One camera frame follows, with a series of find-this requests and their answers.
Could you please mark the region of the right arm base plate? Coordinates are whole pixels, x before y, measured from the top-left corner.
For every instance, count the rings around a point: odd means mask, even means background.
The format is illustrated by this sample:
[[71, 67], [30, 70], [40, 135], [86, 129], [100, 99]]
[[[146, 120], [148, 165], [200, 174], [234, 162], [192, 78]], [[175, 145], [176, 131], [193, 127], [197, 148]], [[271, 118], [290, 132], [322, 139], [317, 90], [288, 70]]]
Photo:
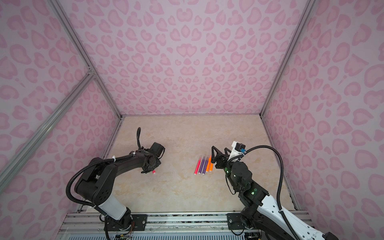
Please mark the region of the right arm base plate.
[[227, 223], [229, 230], [267, 230], [267, 226], [259, 213], [248, 216], [242, 213], [228, 213]]

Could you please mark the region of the purple marker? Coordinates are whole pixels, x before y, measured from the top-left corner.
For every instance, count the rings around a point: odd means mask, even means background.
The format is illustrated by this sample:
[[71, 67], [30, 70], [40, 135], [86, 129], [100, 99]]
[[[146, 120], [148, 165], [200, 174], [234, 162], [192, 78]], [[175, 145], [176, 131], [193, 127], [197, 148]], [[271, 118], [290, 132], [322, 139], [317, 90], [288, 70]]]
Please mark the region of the purple marker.
[[203, 167], [205, 165], [205, 158], [206, 158], [206, 156], [203, 156], [202, 159], [201, 159], [199, 170], [198, 170], [198, 174], [201, 174], [203, 172]]
[[202, 175], [204, 175], [206, 173], [208, 163], [209, 163], [209, 157], [205, 157], [203, 168], [202, 168]]

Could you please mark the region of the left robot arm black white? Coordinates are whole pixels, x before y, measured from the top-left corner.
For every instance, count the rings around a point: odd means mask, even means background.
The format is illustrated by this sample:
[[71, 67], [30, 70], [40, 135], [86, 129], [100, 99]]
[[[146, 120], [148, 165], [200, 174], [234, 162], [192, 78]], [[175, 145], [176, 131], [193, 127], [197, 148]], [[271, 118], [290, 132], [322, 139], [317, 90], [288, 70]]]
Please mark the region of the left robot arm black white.
[[105, 217], [105, 231], [132, 230], [131, 210], [113, 195], [116, 177], [134, 169], [143, 174], [154, 171], [161, 164], [165, 148], [153, 143], [149, 149], [139, 146], [126, 156], [110, 159], [94, 158], [68, 182], [66, 195], [72, 202], [96, 209]]

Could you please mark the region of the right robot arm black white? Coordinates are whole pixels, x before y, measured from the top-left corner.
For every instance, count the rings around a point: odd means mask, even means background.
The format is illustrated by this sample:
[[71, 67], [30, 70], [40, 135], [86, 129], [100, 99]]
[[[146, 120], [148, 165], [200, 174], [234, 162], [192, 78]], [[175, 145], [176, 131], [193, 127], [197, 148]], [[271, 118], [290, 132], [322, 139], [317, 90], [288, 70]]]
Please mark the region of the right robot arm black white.
[[[242, 158], [254, 150], [268, 149], [274, 152], [280, 163], [280, 176], [276, 196], [253, 180], [253, 174]], [[260, 145], [246, 149], [244, 144], [234, 142], [232, 150], [221, 152], [212, 147], [212, 164], [224, 170], [226, 183], [232, 195], [237, 195], [244, 205], [240, 221], [245, 229], [258, 229], [266, 238], [276, 240], [335, 240], [331, 232], [322, 233], [306, 224], [282, 206], [281, 190], [284, 180], [284, 163], [273, 147]]]

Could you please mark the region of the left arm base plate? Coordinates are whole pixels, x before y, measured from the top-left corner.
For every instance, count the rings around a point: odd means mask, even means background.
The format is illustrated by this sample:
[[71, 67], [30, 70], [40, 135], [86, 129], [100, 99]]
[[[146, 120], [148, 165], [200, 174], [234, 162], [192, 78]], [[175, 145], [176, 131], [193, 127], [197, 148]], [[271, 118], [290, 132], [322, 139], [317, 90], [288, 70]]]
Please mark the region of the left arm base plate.
[[144, 231], [146, 228], [148, 215], [145, 214], [125, 214], [120, 220], [115, 220], [109, 216], [106, 218], [105, 231]]

